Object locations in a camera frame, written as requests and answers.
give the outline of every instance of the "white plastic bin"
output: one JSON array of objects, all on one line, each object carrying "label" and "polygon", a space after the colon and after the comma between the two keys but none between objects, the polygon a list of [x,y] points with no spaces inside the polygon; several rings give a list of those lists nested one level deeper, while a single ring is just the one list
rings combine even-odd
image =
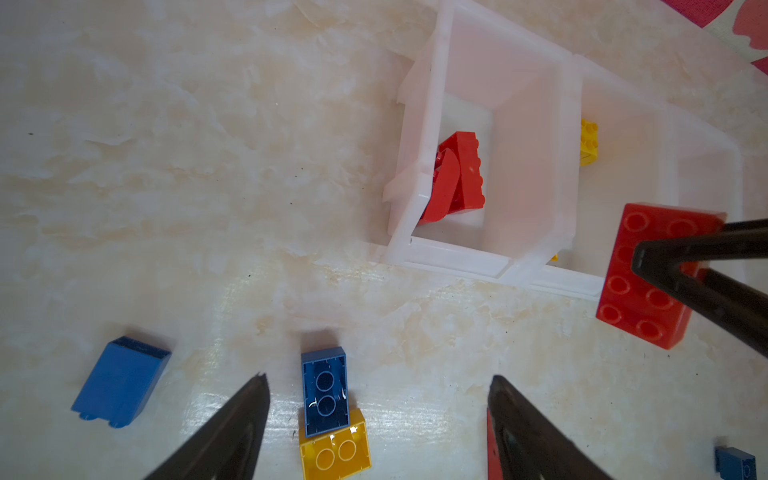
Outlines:
[{"label": "white plastic bin", "polygon": [[[474,2],[441,4],[403,81],[388,263],[522,284],[575,232],[581,78],[567,50]],[[485,208],[416,228],[438,143],[474,131]]]},{"label": "white plastic bin", "polygon": [[[387,263],[597,300],[625,204],[741,220],[741,157],[728,136],[469,0],[441,3],[398,101]],[[586,167],[582,117],[600,128]],[[417,227],[437,146],[455,131],[478,135],[485,208]],[[743,262],[713,266],[743,280]]]},{"label": "white plastic bin", "polygon": [[[667,106],[667,120],[675,139],[678,204],[726,212],[729,222],[743,220],[743,165],[736,142],[675,105]],[[746,280],[743,260],[712,262],[710,267]]]},{"label": "white plastic bin", "polygon": [[598,160],[578,173],[576,234],[531,288],[597,299],[624,205],[675,205],[675,159],[666,104],[577,55],[581,116],[598,125]]}]

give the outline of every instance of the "red pieces in bin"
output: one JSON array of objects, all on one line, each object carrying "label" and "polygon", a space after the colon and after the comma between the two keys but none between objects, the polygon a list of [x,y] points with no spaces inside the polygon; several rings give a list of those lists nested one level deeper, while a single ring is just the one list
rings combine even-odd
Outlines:
[{"label": "red pieces in bin", "polygon": [[[634,249],[645,240],[717,233],[724,221],[725,214],[714,212],[627,204],[596,317],[663,349],[677,345],[683,339],[691,310],[632,273]],[[680,269],[696,276],[699,263],[684,263]]]},{"label": "red pieces in bin", "polygon": [[[440,144],[435,159],[435,175],[432,177],[432,196],[419,225],[440,221],[447,214],[477,210],[485,206],[478,157],[479,145],[475,134],[468,131],[457,131]],[[445,176],[442,173],[447,152],[452,152],[458,161],[459,176],[456,183],[453,183],[452,163],[451,170]],[[451,199],[447,210],[444,208],[446,197]]]},{"label": "red pieces in bin", "polygon": [[446,149],[437,154],[435,173],[432,175],[432,196],[418,225],[437,222],[448,215],[460,173],[458,158],[452,151]]}]

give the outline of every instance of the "marble countertop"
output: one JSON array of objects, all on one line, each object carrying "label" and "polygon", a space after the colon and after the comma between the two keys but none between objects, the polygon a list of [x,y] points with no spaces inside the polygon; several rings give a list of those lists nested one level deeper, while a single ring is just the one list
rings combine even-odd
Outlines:
[{"label": "marble countertop", "polygon": [[[490,9],[740,144],[768,216],[768,76],[658,0]],[[388,241],[415,0],[0,5],[0,464],[141,478],[248,378],[272,391],[256,478],[301,478],[300,353],[342,345],[364,478],[484,478],[491,377],[616,479],[768,475],[768,362],[694,317],[664,351],[595,303],[367,261]],[[750,282],[768,290],[759,264]],[[127,428],[70,410],[123,334],[173,355]]]}]

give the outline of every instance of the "yellow lego brick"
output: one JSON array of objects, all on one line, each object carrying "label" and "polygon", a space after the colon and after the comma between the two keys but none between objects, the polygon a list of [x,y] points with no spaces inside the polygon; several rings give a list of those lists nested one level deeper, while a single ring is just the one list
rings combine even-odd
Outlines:
[{"label": "yellow lego brick", "polygon": [[349,426],[307,438],[299,428],[304,480],[342,480],[371,468],[366,419],[360,409],[349,413]]},{"label": "yellow lego brick", "polygon": [[598,125],[581,119],[581,166],[598,159]]}]

